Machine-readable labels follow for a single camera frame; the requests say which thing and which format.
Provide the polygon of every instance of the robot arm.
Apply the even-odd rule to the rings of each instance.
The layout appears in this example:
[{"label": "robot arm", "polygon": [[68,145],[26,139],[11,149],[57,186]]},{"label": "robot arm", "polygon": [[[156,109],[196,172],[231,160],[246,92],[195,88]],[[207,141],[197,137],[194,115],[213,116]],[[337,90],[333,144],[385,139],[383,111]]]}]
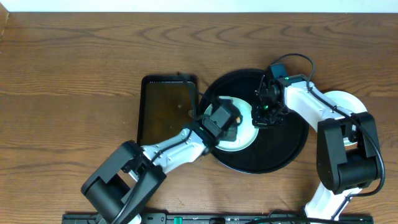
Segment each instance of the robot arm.
[{"label": "robot arm", "polygon": [[[106,222],[140,223],[139,212],[166,173],[208,154],[233,124],[239,124],[239,117],[232,100],[215,100],[211,116],[186,125],[173,138],[141,147],[125,142],[83,184],[81,192]],[[118,176],[120,170],[137,181],[133,188]]]},{"label": "robot arm", "polygon": [[[374,118],[367,112],[355,114],[339,107],[318,91],[312,82],[307,85],[306,76],[288,77],[282,64],[271,65],[269,71],[257,92],[262,105],[258,108],[267,105],[268,109],[260,123],[276,121],[276,125],[283,125],[283,114],[294,111],[318,133],[317,172],[321,184],[311,202],[306,205],[305,213],[312,218],[338,220],[338,215],[346,205],[346,197],[359,193],[380,178],[382,168],[363,133],[356,131],[356,127],[335,110],[354,118],[379,148]],[[357,141],[357,148],[346,151],[344,138]]]},{"label": "robot arm", "polygon": [[[381,177],[382,161],[376,158],[364,133],[335,110],[359,123],[378,149],[374,118],[367,112],[355,114],[340,108],[309,82],[318,96],[315,97],[307,89],[306,76],[288,77],[282,64],[271,65],[269,71],[255,91],[259,102],[252,106],[252,123],[258,128],[272,128],[283,125],[284,115],[294,112],[317,131],[317,172],[321,184],[305,212],[308,217],[338,219],[348,195],[358,193]],[[140,223],[139,212],[166,173],[208,154],[218,144],[241,115],[230,101],[214,103],[211,116],[189,124],[171,139],[142,147],[134,141],[125,142],[83,184],[81,192],[106,222]],[[344,138],[358,142],[357,148],[346,151]],[[118,176],[120,170],[137,181],[133,188]]]}]

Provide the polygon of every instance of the wood grain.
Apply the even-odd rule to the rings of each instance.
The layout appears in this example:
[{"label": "wood grain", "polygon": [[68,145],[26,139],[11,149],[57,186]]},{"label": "wood grain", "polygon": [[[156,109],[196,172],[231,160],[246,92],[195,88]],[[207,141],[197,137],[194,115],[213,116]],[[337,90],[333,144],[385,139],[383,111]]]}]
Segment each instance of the wood grain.
[{"label": "wood grain", "polygon": [[7,9],[0,3],[0,42],[7,25],[8,15]]},{"label": "wood grain", "polygon": [[[398,15],[13,13],[0,51],[0,223],[60,223],[65,212],[94,210],[80,187],[136,138],[145,75],[194,73],[204,91],[228,71],[291,52],[314,59],[319,89],[355,94],[376,119],[386,185],[345,212],[398,222]],[[308,73],[302,59],[286,64]],[[319,183],[315,148],[311,130],[302,153],[266,175],[206,156],[171,172],[148,207],[298,211]]]}]

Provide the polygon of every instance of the white disc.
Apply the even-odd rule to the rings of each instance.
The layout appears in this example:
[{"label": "white disc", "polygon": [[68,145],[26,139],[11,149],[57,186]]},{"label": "white disc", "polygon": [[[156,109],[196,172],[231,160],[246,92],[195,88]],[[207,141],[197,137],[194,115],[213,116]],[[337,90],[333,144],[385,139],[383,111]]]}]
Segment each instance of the white disc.
[{"label": "white disc", "polygon": [[[366,107],[363,103],[354,95],[344,91],[330,91],[325,93],[325,96],[335,102],[338,106],[346,108],[354,113],[365,112]],[[344,138],[345,146],[352,146],[356,142],[350,142],[348,138]]]},{"label": "white disc", "polygon": [[[231,96],[219,96],[221,99],[232,100],[232,104],[239,109],[242,115],[241,124],[238,126],[238,133],[235,141],[220,141],[216,146],[218,149],[235,152],[248,147],[256,139],[259,129],[252,124],[251,106],[244,100]],[[204,115],[211,115],[212,105],[207,107]]]}]

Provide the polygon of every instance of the black round plate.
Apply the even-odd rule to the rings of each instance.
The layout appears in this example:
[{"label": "black round plate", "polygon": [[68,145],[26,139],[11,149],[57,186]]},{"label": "black round plate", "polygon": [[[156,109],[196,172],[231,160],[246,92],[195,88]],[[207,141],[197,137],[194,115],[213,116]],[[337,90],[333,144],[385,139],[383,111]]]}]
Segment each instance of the black round plate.
[{"label": "black round plate", "polygon": [[[230,72],[209,86],[198,107],[198,114],[203,114],[210,102],[207,98],[215,96],[233,96],[250,105],[257,96],[261,77],[267,70],[243,69]],[[257,138],[247,148],[226,152],[214,149],[213,155],[224,165],[241,172],[263,174],[273,172],[292,162],[301,152],[308,136],[308,123],[297,113],[289,113],[285,125],[260,129]]]}]

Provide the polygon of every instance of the wire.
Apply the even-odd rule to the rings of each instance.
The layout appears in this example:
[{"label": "wire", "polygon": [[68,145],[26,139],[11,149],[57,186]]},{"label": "wire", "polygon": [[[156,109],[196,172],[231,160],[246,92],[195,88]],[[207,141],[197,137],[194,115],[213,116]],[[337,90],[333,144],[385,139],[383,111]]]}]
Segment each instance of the wire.
[{"label": "wire", "polygon": [[318,96],[313,90],[312,87],[310,87],[310,81],[312,79],[312,77],[314,76],[315,73],[315,63],[313,62],[312,59],[310,59],[308,56],[305,56],[303,54],[297,54],[297,53],[292,53],[292,54],[285,54],[279,58],[277,58],[276,60],[274,60],[273,62],[271,62],[271,65],[278,62],[280,59],[288,57],[288,56],[299,56],[299,57],[303,57],[305,59],[307,59],[312,66],[312,70],[311,70],[311,74],[307,79],[307,89],[308,91],[319,101],[321,101],[323,104],[327,105],[328,107],[330,107],[333,111],[336,111],[337,113],[343,115],[346,119],[348,119],[348,121],[350,121],[353,125],[355,125],[359,131],[361,133],[363,133],[365,135],[365,138],[371,143],[374,152],[376,153],[376,157],[377,160],[380,163],[380,167],[381,167],[381,171],[380,171],[380,182],[379,185],[376,187],[376,189],[374,189],[371,192],[367,192],[367,193],[360,193],[360,194],[349,194],[346,196],[345,200],[343,201],[343,203],[339,206],[338,210],[336,211],[336,213],[332,216],[332,218],[334,219],[344,208],[344,206],[351,201],[352,197],[367,197],[367,196],[372,196],[377,194],[384,185],[384,182],[386,181],[386,168],[384,167],[384,161],[383,158],[381,157],[381,153],[380,153],[380,149],[378,148],[376,142],[374,141],[374,139],[370,136],[370,134],[352,117],[348,116],[347,114],[345,114],[344,112],[342,112],[341,110],[339,110],[336,106],[332,106],[331,104],[329,104],[328,102],[326,102],[324,99],[322,99],[320,96]]},{"label": "wire", "polygon": [[[188,85],[186,79],[183,78],[183,82],[184,82],[184,84],[186,84],[186,86],[188,87],[188,90],[189,90],[189,96],[190,96],[190,99],[191,99],[190,101],[191,101],[191,107],[192,107],[192,118],[193,118],[193,122],[195,122],[195,121],[197,120],[197,116],[196,116],[196,113],[197,113],[196,110],[197,110],[197,109],[196,109],[196,106],[195,106],[195,104],[196,104],[195,95],[192,93],[192,88]],[[171,144],[171,145],[165,147],[164,149],[159,150],[159,151],[155,154],[155,156],[150,160],[149,166],[151,166],[151,164],[153,164],[153,163],[155,162],[155,160],[156,160],[163,152],[165,152],[165,151],[167,151],[167,150],[169,150],[169,149],[171,149],[171,148],[173,148],[173,147],[175,147],[175,146],[178,146],[178,145],[181,144],[181,143],[184,143],[184,142],[188,141],[188,139],[190,138],[191,134],[192,134],[192,129],[189,130],[189,133],[187,134],[187,136],[186,136],[185,139],[183,139],[183,140],[181,140],[181,141],[179,141],[179,142],[176,142],[176,143],[174,143],[174,144]],[[148,171],[148,169],[145,169],[145,171],[144,171],[144,173],[143,173],[142,175],[145,175],[147,171]],[[120,210],[120,212],[118,213],[118,215],[116,215],[116,217],[113,219],[113,221],[111,222],[111,224],[115,224],[115,223],[119,220],[120,216],[123,214],[123,212],[125,211],[125,209],[127,208],[127,206],[131,203],[132,197],[133,197],[133,194],[130,194],[129,197],[127,198],[127,200],[126,200],[126,203],[123,205],[123,208]]]},{"label": "wire", "polygon": [[348,224],[347,222],[340,222],[334,220],[324,220],[320,218],[306,218],[306,217],[278,217],[278,218],[260,218],[247,222],[245,224],[258,223],[272,223],[272,222],[297,222],[297,223],[324,223],[324,224]]},{"label": "wire", "polygon": [[92,224],[92,223],[90,223],[90,221],[92,221],[91,218],[92,218],[94,215],[97,215],[97,214],[91,214],[91,215],[87,218],[87,220],[86,220],[87,224]]},{"label": "wire", "polygon": [[[278,212],[278,211],[283,212],[281,209],[275,209],[275,210],[271,211],[271,212],[267,215],[267,218],[270,218],[271,215],[273,215],[275,212]],[[289,218],[289,215],[286,214],[286,213],[282,213],[282,214],[280,213],[280,215],[286,215],[286,217]]]}]

